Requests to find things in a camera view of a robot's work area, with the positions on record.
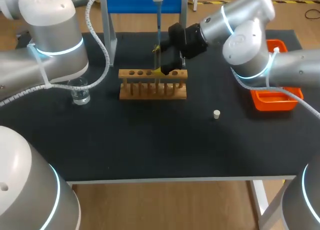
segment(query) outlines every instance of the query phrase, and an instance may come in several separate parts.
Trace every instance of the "test tube rack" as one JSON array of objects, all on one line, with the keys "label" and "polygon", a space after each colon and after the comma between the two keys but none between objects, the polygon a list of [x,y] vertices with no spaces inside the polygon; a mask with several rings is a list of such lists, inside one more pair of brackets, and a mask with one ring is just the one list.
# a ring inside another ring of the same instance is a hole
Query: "test tube rack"
[{"label": "test tube rack", "polygon": [[[152,70],[120,69],[118,77],[122,79],[120,100],[178,100],[187,98],[187,70],[174,70],[168,75],[164,75],[154,73]],[[133,79],[147,79],[150,82],[128,82]],[[159,83],[161,79],[165,79],[165,81],[168,81],[167,79],[178,80],[179,82]]]}]

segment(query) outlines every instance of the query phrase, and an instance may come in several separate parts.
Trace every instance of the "table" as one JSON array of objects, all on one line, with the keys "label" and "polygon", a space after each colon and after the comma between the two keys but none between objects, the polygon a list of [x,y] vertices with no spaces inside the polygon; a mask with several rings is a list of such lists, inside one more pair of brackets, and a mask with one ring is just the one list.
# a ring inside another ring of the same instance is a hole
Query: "table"
[{"label": "table", "polygon": [[[293,31],[266,35],[283,40],[289,51],[301,49]],[[101,75],[105,62],[93,38],[83,38],[89,58],[85,77],[91,82]],[[0,109],[0,125],[24,136],[65,180],[293,179],[320,148],[319,123],[302,106],[284,113],[254,109],[221,48],[186,61],[187,100],[120,101],[118,69],[151,69],[156,34],[118,33],[117,38],[114,67],[90,90],[87,105],[72,104],[68,91],[49,89]],[[19,47],[28,40],[23,36]],[[320,108],[317,91],[302,92],[307,102]],[[215,109],[221,111],[219,120],[213,120]],[[252,185],[263,213],[268,201],[262,181]]]}]

